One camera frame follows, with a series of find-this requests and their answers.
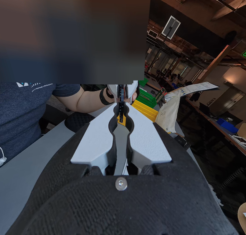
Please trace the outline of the plywood table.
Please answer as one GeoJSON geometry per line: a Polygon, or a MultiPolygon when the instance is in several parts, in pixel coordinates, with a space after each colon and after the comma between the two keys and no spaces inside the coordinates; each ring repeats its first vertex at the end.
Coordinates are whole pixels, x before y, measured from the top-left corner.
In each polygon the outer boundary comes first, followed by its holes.
{"type": "Polygon", "coordinates": [[[238,209],[238,221],[246,234],[246,203],[243,203],[238,209]]]}

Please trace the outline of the black round studded plate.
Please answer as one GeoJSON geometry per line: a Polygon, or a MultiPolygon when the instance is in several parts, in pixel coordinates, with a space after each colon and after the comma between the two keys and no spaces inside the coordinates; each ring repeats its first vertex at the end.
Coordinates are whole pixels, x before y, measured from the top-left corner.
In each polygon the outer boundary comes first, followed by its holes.
{"type": "Polygon", "coordinates": [[[118,85],[119,123],[123,123],[124,119],[124,92],[124,85],[118,85]]]}

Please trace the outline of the white desk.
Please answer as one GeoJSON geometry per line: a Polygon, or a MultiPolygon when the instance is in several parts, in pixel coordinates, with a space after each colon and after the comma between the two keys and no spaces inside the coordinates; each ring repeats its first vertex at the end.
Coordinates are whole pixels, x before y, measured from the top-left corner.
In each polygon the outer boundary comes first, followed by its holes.
{"type": "Polygon", "coordinates": [[[1,167],[1,234],[182,234],[197,172],[189,153],[157,123],[172,161],[143,167],[140,175],[107,175],[73,164],[89,123],[69,138],[44,135],[1,167]]]}

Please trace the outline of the person's blue shirt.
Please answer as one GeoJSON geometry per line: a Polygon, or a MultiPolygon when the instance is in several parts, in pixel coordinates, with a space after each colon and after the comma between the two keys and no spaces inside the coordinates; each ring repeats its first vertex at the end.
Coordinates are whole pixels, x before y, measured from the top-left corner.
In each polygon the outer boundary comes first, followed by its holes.
{"type": "Polygon", "coordinates": [[[71,96],[80,87],[79,84],[1,82],[1,166],[41,137],[39,120],[51,96],[71,96]]]}

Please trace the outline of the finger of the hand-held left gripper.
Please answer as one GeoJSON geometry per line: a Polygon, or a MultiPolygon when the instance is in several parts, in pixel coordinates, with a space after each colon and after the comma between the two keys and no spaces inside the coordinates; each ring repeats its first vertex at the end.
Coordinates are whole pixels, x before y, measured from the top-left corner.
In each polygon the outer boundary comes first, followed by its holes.
{"type": "Polygon", "coordinates": [[[114,101],[115,102],[118,102],[118,98],[119,98],[119,85],[118,84],[108,84],[107,87],[110,90],[110,92],[112,93],[112,95],[114,97],[114,101]]]}
{"type": "Polygon", "coordinates": [[[132,103],[132,95],[137,90],[138,83],[138,81],[133,81],[132,84],[125,85],[125,101],[132,103]]]}

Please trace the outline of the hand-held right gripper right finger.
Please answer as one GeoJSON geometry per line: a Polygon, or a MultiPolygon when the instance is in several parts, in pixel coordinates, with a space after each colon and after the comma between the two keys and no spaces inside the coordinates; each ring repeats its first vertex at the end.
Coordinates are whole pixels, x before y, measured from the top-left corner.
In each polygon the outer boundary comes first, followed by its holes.
{"type": "Polygon", "coordinates": [[[153,123],[126,103],[126,128],[129,131],[126,146],[126,174],[137,175],[144,166],[172,161],[153,123]]]}

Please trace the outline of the white hanging panel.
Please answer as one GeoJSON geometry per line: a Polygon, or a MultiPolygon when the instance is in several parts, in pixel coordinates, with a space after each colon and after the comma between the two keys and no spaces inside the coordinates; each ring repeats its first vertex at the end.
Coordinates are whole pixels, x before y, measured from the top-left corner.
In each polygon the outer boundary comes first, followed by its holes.
{"type": "Polygon", "coordinates": [[[166,36],[169,40],[172,39],[175,32],[177,31],[178,27],[180,26],[181,22],[178,21],[173,16],[170,16],[167,24],[165,25],[164,29],[162,30],[161,34],[166,36]]]}

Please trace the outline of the black desk edge device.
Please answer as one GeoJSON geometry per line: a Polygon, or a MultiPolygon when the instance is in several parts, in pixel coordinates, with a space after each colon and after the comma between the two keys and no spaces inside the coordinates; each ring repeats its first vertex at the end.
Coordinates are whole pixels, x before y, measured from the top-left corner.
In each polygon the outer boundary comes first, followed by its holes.
{"type": "Polygon", "coordinates": [[[191,144],[183,137],[182,135],[176,134],[177,136],[174,138],[185,150],[189,149],[191,144]]]}

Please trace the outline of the white instruction sheet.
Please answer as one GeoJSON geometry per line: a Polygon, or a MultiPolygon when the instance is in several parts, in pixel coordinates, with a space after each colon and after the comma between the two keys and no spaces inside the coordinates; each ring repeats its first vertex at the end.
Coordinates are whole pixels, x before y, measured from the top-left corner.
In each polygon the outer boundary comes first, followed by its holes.
{"type": "Polygon", "coordinates": [[[216,86],[214,84],[211,84],[209,82],[204,83],[198,83],[198,84],[192,84],[185,87],[178,88],[172,92],[169,92],[165,95],[166,101],[168,101],[170,98],[180,94],[180,97],[187,96],[189,94],[193,94],[196,92],[201,92],[205,90],[217,90],[219,89],[219,86],[216,86]]]}

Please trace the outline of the long wooden table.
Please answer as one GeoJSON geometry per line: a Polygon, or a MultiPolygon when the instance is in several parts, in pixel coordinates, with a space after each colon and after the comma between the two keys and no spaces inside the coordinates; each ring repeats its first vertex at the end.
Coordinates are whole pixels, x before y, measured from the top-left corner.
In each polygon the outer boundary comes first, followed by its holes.
{"type": "Polygon", "coordinates": [[[200,115],[202,115],[207,121],[209,121],[217,130],[220,131],[221,134],[224,135],[224,138],[226,138],[227,141],[230,142],[230,144],[234,145],[236,148],[238,148],[238,150],[246,155],[246,149],[243,148],[242,146],[240,146],[234,139],[232,139],[232,137],[230,136],[229,133],[226,132],[225,129],[223,129],[214,119],[208,117],[207,115],[205,115],[202,111],[199,110],[198,107],[196,107],[189,99],[186,98],[186,101],[193,107],[193,109],[199,113],[200,115]]]}

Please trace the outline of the yellow plastic bin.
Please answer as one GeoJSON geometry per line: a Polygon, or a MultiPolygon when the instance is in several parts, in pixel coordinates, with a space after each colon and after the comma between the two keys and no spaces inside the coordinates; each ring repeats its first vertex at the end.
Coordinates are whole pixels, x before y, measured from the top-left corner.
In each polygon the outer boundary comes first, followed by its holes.
{"type": "Polygon", "coordinates": [[[156,120],[156,117],[158,115],[158,111],[154,110],[153,108],[150,108],[149,106],[141,103],[138,100],[135,100],[132,106],[137,109],[140,113],[142,113],[144,116],[146,116],[148,119],[150,119],[153,123],[156,120]]]}

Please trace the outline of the black wristband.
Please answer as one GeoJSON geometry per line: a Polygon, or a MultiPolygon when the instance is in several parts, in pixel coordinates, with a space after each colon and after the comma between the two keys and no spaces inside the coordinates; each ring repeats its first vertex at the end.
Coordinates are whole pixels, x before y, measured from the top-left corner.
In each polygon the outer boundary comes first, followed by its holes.
{"type": "Polygon", "coordinates": [[[108,101],[105,99],[105,97],[104,97],[104,95],[103,95],[103,92],[104,92],[104,91],[106,91],[106,97],[107,97],[107,98],[114,99],[114,96],[113,96],[112,94],[109,94],[109,89],[108,89],[108,87],[107,87],[107,88],[104,88],[103,90],[100,91],[99,97],[100,97],[101,103],[102,103],[103,105],[106,105],[106,106],[107,106],[107,105],[110,105],[110,104],[113,104],[114,101],[113,101],[113,102],[108,102],[108,101]]]}

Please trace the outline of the blue plastic bin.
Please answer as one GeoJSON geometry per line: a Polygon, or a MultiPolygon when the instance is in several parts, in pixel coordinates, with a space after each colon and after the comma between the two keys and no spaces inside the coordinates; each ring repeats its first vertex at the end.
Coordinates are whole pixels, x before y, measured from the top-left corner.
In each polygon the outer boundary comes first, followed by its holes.
{"type": "Polygon", "coordinates": [[[239,130],[239,129],[237,129],[236,127],[234,127],[231,123],[227,122],[226,120],[224,120],[224,119],[222,119],[222,118],[219,118],[219,119],[217,120],[217,123],[218,123],[221,127],[227,129],[228,131],[230,131],[230,132],[233,133],[233,134],[236,134],[236,133],[238,132],[238,130],[239,130]]]}

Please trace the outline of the white paper bag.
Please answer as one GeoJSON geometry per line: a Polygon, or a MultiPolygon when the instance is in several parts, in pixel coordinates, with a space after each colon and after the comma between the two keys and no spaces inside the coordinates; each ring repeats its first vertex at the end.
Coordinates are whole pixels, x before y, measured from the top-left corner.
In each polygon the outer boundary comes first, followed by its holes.
{"type": "Polygon", "coordinates": [[[162,129],[168,133],[176,133],[175,122],[177,119],[177,112],[180,103],[180,94],[173,96],[167,101],[159,110],[155,119],[162,129]]]}

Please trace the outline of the person's left forearm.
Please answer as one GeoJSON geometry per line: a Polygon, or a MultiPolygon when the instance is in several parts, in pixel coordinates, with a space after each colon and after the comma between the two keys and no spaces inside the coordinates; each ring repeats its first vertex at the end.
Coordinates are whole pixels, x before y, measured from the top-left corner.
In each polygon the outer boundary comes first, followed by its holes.
{"type": "Polygon", "coordinates": [[[84,91],[83,88],[71,96],[58,97],[55,96],[66,108],[73,112],[92,113],[106,105],[100,100],[100,91],[84,91]]]}

